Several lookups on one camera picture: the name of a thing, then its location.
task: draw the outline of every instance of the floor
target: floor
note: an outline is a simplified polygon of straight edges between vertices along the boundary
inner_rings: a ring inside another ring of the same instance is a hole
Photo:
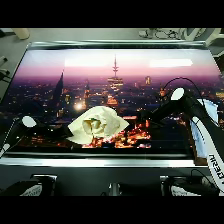
[[[0,38],[0,56],[8,58],[1,68],[11,75],[20,61],[29,42],[35,41],[79,41],[79,40],[142,40],[139,31],[143,28],[29,28],[30,37],[19,40],[16,35]],[[0,98],[8,84],[0,83]]]

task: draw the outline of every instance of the sky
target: sky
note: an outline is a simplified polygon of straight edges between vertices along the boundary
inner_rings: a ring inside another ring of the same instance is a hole
[[[197,49],[67,49],[27,51],[15,78],[218,77],[208,50]]]

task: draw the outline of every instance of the cityscape print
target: cityscape print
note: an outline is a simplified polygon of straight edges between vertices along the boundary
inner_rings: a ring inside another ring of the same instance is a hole
[[[165,118],[165,126],[159,130],[143,116],[158,108],[162,97],[177,87],[185,87],[199,98],[187,80],[173,81],[163,89],[176,77],[191,79],[204,99],[218,105],[223,127],[224,85],[208,50],[30,50],[0,105],[0,135],[9,129],[14,117],[30,115],[61,127],[92,107],[107,106],[129,122],[117,135],[95,138],[88,145],[41,135],[24,136],[17,148],[52,148],[54,152],[75,148],[188,149],[192,146],[183,114]]]

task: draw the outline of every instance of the white cloth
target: white cloth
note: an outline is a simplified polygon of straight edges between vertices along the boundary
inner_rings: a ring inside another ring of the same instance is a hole
[[[211,102],[209,100],[203,100],[203,101],[205,103],[205,108],[206,108],[209,116],[214,121],[218,122],[218,113],[217,113],[218,105],[214,104],[213,102]],[[197,156],[201,157],[201,158],[207,158],[207,151],[206,151],[205,143],[201,136],[201,133],[198,130],[198,127],[195,125],[195,123],[193,123],[191,121],[190,124],[191,124],[192,136],[195,141]]]
[[[74,136],[67,139],[78,144],[90,144],[94,137],[111,137],[128,125],[127,121],[117,116],[115,110],[97,106],[89,109],[68,125]]]

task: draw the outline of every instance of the purple sky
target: purple sky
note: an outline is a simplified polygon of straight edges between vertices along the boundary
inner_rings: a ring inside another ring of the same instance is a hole
[[[192,49],[71,49],[28,51],[15,78],[102,77],[114,75],[112,67],[117,58],[118,77],[218,77],[220,74],[208,50]],[[152,67],[153,60],[185,59],[190,66]]]

